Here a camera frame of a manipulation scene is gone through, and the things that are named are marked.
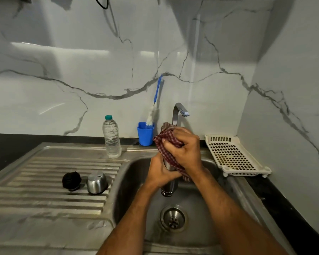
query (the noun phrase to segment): person's left hand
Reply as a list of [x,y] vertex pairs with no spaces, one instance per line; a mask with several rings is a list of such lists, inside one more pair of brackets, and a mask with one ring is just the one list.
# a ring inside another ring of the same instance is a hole
[[149,172],[145,184],[151,186],[153,189],[157,190],[163,185],[166,185],[171,180],[174,180],[182,176],[178,171],[169,171],[164,163],[161,153],[157,153],[151,159]]

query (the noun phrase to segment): white plastic dish rack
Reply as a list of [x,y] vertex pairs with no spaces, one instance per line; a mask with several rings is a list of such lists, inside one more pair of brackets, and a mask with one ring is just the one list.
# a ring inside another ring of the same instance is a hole
[[241,145],[236,136],[205,135],[205,142],[213,155],[217,166],[222,169],[223,176],[256,176],[262,174],[266,178],[272,173],[269,167],[263,167]]

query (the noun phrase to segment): stainless steel sink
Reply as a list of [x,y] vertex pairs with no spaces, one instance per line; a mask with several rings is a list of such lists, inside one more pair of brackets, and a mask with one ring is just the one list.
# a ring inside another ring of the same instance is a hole
[[[95,254],[144,183],[155,147],[122,146],[109,159],[104,145],[43,143],[0,171],[0,254]],[[207,149],[203,164],[226,192],[294,254],[243,177],[224,178]],[[96,196],[85,186],[68,192],[66,172],[102,170],[108,189]],[[179,181],[170,198],[158,191],[147,216],[144,251],[222,254],[208,208],[193,183]]]

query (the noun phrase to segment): blue plastic container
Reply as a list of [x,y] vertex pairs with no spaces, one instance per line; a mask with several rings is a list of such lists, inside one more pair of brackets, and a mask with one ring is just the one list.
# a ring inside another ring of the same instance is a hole
[[138,141],[142,146],[150,146],[153,143],[154,125],[147,127],[146,122],[139,122],[137,127]]

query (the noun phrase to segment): drain hole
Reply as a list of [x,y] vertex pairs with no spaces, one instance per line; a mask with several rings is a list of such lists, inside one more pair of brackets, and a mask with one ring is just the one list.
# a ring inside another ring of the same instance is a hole
[[161,213],[161,223],[167,230],[178,230],[184,226],[185,217],[181,210],[176,207],[166,208]]

